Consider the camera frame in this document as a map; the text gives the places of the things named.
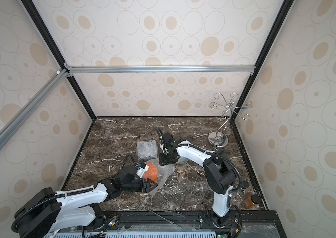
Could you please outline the orange dinner plate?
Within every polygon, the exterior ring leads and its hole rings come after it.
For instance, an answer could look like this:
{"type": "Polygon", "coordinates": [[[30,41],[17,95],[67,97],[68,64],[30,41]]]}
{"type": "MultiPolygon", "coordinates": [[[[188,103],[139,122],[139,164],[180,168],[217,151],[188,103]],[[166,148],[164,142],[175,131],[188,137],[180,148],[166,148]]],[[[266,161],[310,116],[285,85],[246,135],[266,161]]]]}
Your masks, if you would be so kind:
{"type": "Polygon", "coordinates": [[[159,177],[159,171],[157,167],[151,163],[146,163],[149,166],[149,170],[145,172],[142,179],[152,179],[153,181],[157,182],[159,177]]]}

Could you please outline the bubble wrap around orange plate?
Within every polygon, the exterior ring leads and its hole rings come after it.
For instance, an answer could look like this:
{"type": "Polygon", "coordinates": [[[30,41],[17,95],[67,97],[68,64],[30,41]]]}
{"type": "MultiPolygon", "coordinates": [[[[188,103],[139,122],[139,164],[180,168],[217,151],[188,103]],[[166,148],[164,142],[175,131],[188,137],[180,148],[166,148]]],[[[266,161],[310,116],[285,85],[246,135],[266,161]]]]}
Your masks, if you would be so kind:
{"type": "Polygon", "coordinates": [[[158,191],[160,191],[164,184],[167,182],[168,177],[171,176],[174,171],[175,171],[175,165],[165,165],[165,166],[160,166],[159,165],[159,159],[151,159],[145,163],[151,163],[155,165],[159,171],[159,177],[157,180],[157,183],[159,184],[156,189],[153,191],[149,192],[149,195],[154,196],[158,191]]]}

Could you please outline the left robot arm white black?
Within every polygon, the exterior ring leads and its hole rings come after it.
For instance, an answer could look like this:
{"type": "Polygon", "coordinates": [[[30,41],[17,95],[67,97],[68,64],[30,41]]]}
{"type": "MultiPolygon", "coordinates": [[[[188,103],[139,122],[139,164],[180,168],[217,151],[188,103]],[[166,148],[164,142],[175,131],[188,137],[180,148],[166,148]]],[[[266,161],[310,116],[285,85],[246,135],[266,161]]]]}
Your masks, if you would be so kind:
{"type": "Polygon", "coordinates": [[[42,238],[75,226],[97,230],[111,225],[112,221],[99,204],[119,197],[124,191],[148,193],[154,190],[158,184],[143,178],[148,169],[144,163],[127,165],[113,177],[76,190],[44,188],[15,213],[11,230],[22,238],[42,238]]]}

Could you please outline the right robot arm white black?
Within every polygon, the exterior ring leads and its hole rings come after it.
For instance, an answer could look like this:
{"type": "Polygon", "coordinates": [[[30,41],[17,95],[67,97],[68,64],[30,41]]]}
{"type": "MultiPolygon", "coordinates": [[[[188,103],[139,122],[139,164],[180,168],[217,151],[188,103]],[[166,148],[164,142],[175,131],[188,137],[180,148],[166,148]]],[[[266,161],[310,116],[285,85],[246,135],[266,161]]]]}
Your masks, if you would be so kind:
{"type": "Polygon", "coordinates": [[[176,164],[180,158],[200,165],[205,172],[209,187],[213,190],[212,210],[218,219],[229,213],[233,193],[242,189],[242,174],[223,150],[211,151],[200,148],[187,140],[175,139],[170,133],[157,128],[162,152],[160,166],[176,164]]]}

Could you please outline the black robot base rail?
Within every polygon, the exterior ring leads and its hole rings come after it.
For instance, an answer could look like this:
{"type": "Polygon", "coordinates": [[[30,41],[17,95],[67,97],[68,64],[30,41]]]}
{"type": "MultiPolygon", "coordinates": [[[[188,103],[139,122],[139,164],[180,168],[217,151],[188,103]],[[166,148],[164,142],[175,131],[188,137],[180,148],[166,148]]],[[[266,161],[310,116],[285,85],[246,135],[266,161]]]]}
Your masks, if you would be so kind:
{"type": "Polygon", "coordinates": [[[285,238],[274,211],[231,211],[216,226],[209,211],[117,211],[104,214],[104,224],[72,225],[34,238],[285,238]]]}

